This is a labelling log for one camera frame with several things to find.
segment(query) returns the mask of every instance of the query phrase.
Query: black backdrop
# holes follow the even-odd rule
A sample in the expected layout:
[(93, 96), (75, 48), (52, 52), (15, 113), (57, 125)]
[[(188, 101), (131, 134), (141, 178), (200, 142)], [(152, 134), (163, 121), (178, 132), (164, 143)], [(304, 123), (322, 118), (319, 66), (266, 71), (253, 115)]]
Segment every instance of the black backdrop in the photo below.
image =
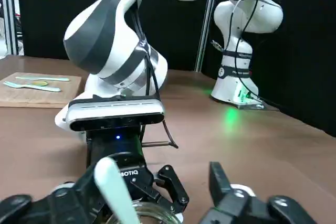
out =
[[(62, 38), (69, 22), (95, 0), (20, 0), (25, 53), (66, 58)], [(336, 135), (334, 53), (336, 0), (280, 0), (284, 21), (270, 35), (247, 34), (253, 80), (281, 110)], [(193, 70), (206, 0), (144, 0), (141, 21), (150, 44), (172, 69)], [(223, 44), (211, 24), (209, 41)], [(221, 54), (209, 43), (203, 73), (216, 78)]]
[[(336, 136), (336, 0), (277, 1), (284, 11), (279, 30), (244, 37), (254, 48), (253, 80), (260, 95), (282, 105), (282, 111)], [(223, 45), (213, 22), (212, 39)], [(222, 57), (209, 42), (203, 73), (215, 79)]]
[[(67, 59), (63, 36), (75, 16), (96, 0), (19, 0), (25, 54)], [(143, 0), (142, 27), (169, 68), (194, 70), (206, 0)], [(126, 21), (131, 26), (128, 14)]]

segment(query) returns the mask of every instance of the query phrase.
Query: fork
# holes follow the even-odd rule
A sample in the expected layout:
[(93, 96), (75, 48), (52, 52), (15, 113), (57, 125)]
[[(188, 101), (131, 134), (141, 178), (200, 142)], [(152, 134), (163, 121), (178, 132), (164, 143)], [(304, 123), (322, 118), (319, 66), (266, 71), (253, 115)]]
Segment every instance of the fork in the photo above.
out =
[(9, 81), (5, 81), (3, 82), (3, 84), (11, 88), (14, 88), (14, 89), (29, 88), (29, 89), (38, 89), (38, 90), (44, 90), (44, 91), (50, 91), (50, 92), (60, 92), (61, 91), (61, 89), (59, 88), (41, 87), (41, 86), (28, 85), (28, 84), (20, 85), (20, 84), (12, 83)]

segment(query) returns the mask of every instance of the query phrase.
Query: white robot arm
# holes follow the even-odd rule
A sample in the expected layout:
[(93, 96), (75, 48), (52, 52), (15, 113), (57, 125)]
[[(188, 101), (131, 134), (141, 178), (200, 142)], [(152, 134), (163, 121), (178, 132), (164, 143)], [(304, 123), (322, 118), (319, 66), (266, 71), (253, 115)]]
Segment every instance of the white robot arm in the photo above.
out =
[(255, 95), (250, 94), (252, 91), (258, 95), (258, 87), (251, 80), (249, 73), (252, 47), (244, 40), (240, 40), (239, 45), (237, 43), (256, 4), (255, 12), (246, 27), (247, 32), (258, 34), (274, 32), (282, 22), (283, 13), (281, 6), (272, 0), (258, 0), (257, 3), (257, 0), (240, 0), (239, 3), (238, 1), (229, 0), (219, 3), (214, 12), (215, 24), (222, 32), (227, 48), (224, 48), (212, 97), (238, 108), (263, 109), (263, 102)]
[[(126, 24), (124, 15), (137, 0), (97, 0), (69, 25), (64, 45), (69, 59), (90, 76), (85, 92), (77, 99), (112, 97), (117, 94), (145, 95), (146, 64), (143, 41)], [(166, 77), (167, 62), (149, 46), (150, 59), (160, 87)], [(153, 79), (150, 94), (155, 93)], [(68, 106), (56, 116), (56, 124), (69, 130), (65, 122)]]

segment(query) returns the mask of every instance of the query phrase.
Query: brown table surface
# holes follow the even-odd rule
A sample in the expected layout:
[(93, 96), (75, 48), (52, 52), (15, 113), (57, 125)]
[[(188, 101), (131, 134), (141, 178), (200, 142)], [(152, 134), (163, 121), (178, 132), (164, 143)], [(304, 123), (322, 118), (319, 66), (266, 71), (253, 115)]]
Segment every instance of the brown table surface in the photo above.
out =
[[(0, 60), (0, 78), (13, 72), (87, 74), (69, 61), (30, 57)], [(149, 148), (157, 171), (171, 164), (191, 202), (185, 223), (197, 223), (212, 206), (208, 165), (219, 161), (231, 183), (251, 187), (263, 200), (287, 195), (318, 223), (336, 223), (336, 140), (275, 111), (238, 111), (209, 98), (214, 80), (170, 71), (162, 98), (166, 121), (180, 146)], [(86, 147), (54, 124), (57, 109), (0, 108), (0, 198), (30, 193), (44, 197), (85, 171)], [(161, 124), (149, 126), (146, 141), (167, 140)]]

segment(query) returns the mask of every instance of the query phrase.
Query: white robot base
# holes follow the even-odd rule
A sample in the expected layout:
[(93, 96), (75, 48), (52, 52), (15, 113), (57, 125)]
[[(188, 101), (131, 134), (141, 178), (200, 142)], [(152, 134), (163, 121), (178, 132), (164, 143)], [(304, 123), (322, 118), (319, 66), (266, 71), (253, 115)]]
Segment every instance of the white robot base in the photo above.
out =
[(211, 97), (240, 110), (277, 110), (255, 96), (258, 93), (258, 87), (250, 78), (248, 69), (239, 68), (238, 77), (235, 68), (221, 66)]

